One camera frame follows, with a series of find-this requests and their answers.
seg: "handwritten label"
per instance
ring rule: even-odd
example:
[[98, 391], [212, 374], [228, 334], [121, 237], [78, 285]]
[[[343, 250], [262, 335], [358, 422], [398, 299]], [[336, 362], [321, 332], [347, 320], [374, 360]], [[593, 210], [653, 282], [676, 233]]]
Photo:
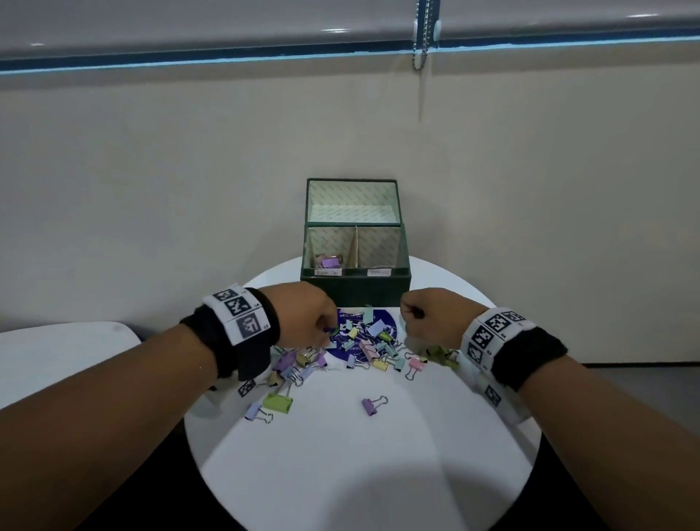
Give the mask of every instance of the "handwritten label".
[[314, 270], [314, 275], [317, 277], [341, 277], [343, 275], [343, 270], [340, 268], [316, 269]]
[[368, 277], [390, 277], [391, 276], [391, 269], [368, 269], [367, 270], [367, 276]]

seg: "hand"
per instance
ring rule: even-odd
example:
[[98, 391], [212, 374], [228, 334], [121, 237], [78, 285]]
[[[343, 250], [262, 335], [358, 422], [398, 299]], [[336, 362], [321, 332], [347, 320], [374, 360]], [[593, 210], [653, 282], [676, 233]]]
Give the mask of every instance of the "hand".
[[277, 312], [279, 341], [283, 348], [325, 347], [324, 328], [338, 326], [335, 303], [322, 289], [308, 282], [289, 282], [260, 288]]
[[401, 297], [406, 333], [448, 348], [459, 348], [462, 334], [486, 310], [488, 307], [483, 304], [443, 288], [417, 289]]

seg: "roller blind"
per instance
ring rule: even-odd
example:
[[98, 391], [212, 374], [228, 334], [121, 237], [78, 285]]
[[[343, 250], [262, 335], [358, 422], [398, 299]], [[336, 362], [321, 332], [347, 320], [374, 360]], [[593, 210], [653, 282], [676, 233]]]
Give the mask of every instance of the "roller blind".
[[410, 41], [414, 0], [0, 0], [0, 60]]
[[699, 0], [442, 0], [440, 40], [700, 25]]

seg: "open box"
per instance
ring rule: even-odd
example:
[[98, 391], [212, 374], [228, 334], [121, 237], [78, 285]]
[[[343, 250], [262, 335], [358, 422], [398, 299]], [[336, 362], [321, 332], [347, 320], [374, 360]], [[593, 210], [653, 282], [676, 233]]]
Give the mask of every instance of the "open box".
[[[319, 255], [342, 257], [323, 269]], [[301, 280], [338, 306], [399, 306], [411, 284], [394, 180], [308, 179]]]

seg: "person's left hand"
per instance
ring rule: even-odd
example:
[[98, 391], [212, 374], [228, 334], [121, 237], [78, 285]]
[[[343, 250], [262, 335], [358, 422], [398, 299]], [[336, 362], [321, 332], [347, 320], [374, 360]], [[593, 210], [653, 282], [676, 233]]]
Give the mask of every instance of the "person's left hand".
[[322, 289], [308, 282], [266, 286], [260, 291], [269, 299], [279, 319], [279, 341], [283, 348], [325, 347], [324, 328], [338, 326], [335, 303]]

